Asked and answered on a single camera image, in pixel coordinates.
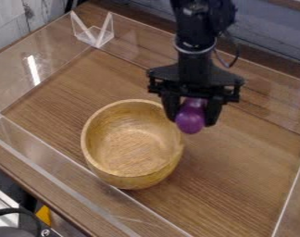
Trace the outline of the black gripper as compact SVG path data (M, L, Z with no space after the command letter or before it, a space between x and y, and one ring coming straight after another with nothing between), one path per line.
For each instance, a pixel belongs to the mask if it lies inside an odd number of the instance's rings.
M238 103L243 78L221 69L213 63L202 69L182 71L177 63L146 71L149 92L157 94L170 121L175 121L179 98L191 97L209 100L206 106L206 126L214 126L225 103Z

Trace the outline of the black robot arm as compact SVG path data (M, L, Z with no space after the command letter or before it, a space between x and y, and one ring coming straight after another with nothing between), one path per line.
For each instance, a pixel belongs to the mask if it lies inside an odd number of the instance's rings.
M150 68L147 90L161 98L169 120L175 120L183 97L207 101L203 109L206 125L217 123L223 105L241 99L245 80L227 71L231 63L215 65L218 37L227 34L235 21L231 0L170 0L175 14L177 62Z

